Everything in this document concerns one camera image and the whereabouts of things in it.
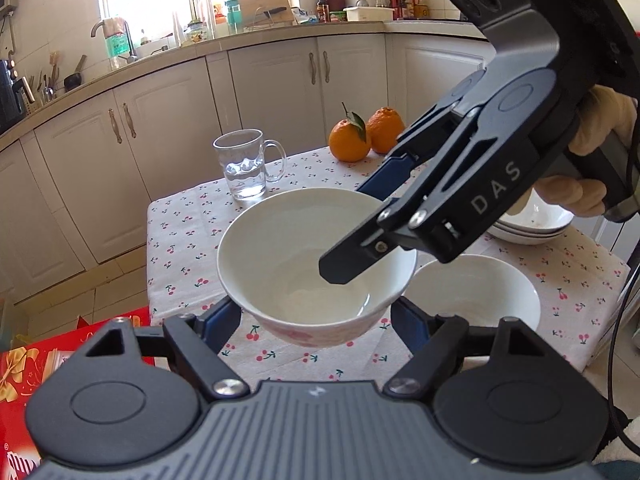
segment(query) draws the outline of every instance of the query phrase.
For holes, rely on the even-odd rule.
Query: white ceramic bowl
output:
[[[226,293],[287,342],[325,348],[355,339],[400,297],[416,251],[396,248],[347,285],[320,276],[320,256],[379,206],[345,189],[309,188],[269,197],[229,226],[218,248]]]
[[[514,229],[513,227],[508,227],[504,224],[501,224],[500,222],[496,222],[494,224],[494,226],[498,229],[500,229],[501,231],[506,231],[508,233],[511,233],[513,235],[520,235],[520,236],[524,236],[527,238],[555,238],[557,237],[559,234],[562,234],[566,231],[566,227],[558,230],[558,231],[554,231],[552,233],[527,233],[526,231],[521,231],[519,229]]]
[[[518,245],[542,245],[542,244],[546,244],[549,243],[551,240],[555,240],[556,238],[559,238],[562,236],[562,233],[564,233],[564,230],[558,232],[555,235],[552,235],[550,237],[533,237],[533,236],[529,236],[529,235],[517,235],[514,233],[510,233],[507,232],[503,229],[501,229],[500,227],[498,227],[496,224],[492,225],[491,227],[489,227],[486,230],[489,234],[495,236],[496,238],[500,238],[500,240],[504,240],[505,242],[510,242],[512,244],[518,244]]]
[[[551,234],[567,227],[573,219],[573,213],[559,205],[549,205],[532,190],[527,205],[519,214],[502,215],[499,222],[528,233]]]
[[[404,293],[427,314],[447,312],[473,326],[498,326],[505,316],[523,320],[533,330],[540,323],[540,298],[518,269],[489,256],[462,254],[450,264],[421,268]]]

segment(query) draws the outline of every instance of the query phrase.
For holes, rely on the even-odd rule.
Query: table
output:
[[[371,154],[356,164],[336,161],[327,148],[287,159],[286,173],[265,196],[303,187],[357,188],[382,162]],[[399,188],[397,193],[415,179]],[[148,209],[148,297],[152,323],[182,312],[201,313],[225,296],[216,250],[242,212],[224,179],[153,202]],[[467,251],[520,269],[542,303],[538,333],[578,370],[587,365],[617,310],[628,267],[574,228],[541,246],[518,246],[486,234]],[[418,264],[433,260],[421,253]],[[220,356],[255,387],[259,380],[376,380],[384,383],[411,357],[395,334],[389,311],[375,328],[335,348],[304,349],[269,334],[249,314]]]

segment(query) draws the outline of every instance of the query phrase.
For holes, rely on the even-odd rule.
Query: orange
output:
[[[386,155],[398,143],[398,135],[404,132],[404,123],[393,108],[380,108],[367,121],[367,133],[371,147],[380,155]]]
[[[371,137],[367,141],[360,138],[357,127],[347,119],[341,120],[329,134],[329,149],[335,158],[343,162],[358,162],[371,149]]]

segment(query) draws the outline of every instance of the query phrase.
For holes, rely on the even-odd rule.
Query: faucet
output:
[[[96,23],[94,25],[94,28],[91,29],[92,38],[95,38],[95,33],[98,31],[100,27],[104,28],[104,20],[101,20],[100,22]],[[137,61],[138,56],[136,56],[136,49],[133,47],[133,41],[131,41],[131,31],[129,30],[129,23],[127,23],[127,20],[124,20],[124,32],[127,35],[127,43],[129,43],[129,56],[128,57],[118,56],[118,57],[121,57],[122,59],[126,59],[127,64],[130,64]]]

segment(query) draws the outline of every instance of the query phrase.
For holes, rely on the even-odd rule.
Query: red box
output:
[[[133,326],[151,324],[148,306],[123,316],[129,317]],[[86,325],[80,318],[81,328],[0,356],[0,436],[4,449],[0,454],[0,480],[25,478],[40,463],[24,425],[24,408],[36,388],[107,321]],[[153,358],[145,361],[154,364]]]

